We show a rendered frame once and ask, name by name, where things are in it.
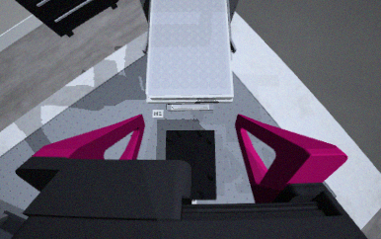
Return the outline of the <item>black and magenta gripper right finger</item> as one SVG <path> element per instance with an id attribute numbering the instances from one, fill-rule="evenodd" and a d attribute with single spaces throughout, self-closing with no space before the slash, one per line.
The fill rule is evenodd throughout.
<path id="1" fill-rule="evenodd" d="M 290 184 L 323 183 L 347 160 L 334 144 L 237 115 L 235 128 L 255 203 L 273 202 Z M 247 131 L 275 151 L 269 169 Z"/>

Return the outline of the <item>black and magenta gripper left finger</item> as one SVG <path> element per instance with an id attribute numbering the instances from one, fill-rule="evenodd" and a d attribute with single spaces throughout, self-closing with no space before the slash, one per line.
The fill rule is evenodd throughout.
<path id="1" fill-rule="evenodd" d="M 119 159 L 137 160 L 144 128 L 143 115 L 138 115 L 109 126 L 47 144 L 32 157 L 105 159 L 104 153 L 108 148 L 133 132 Z"/>

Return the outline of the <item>grey perforated base plate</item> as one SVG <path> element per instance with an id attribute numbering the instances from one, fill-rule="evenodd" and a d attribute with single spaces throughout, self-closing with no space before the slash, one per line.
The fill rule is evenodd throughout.
<path id="1" fill-rule="evenodd" d="M 65 138 L 143 115 L 145 128 L 137 160 L 166 160 L 166 130 L 214 130 L 217 200 L 193 204 L 255 203 L 243 162 L 235 122 L 243 115 L 281 128 L 233 72 L 232 103 L 213 111 L 167 111 L 167 104 L 146 103 L 147 54 L 89 92 L 0 156 L 0 215 L 5 210 L 24 219 L 23 211 L 39 191 L 15 170 L 38 150 Z M 163 110 L 153 118 L 153 110 Z"/>

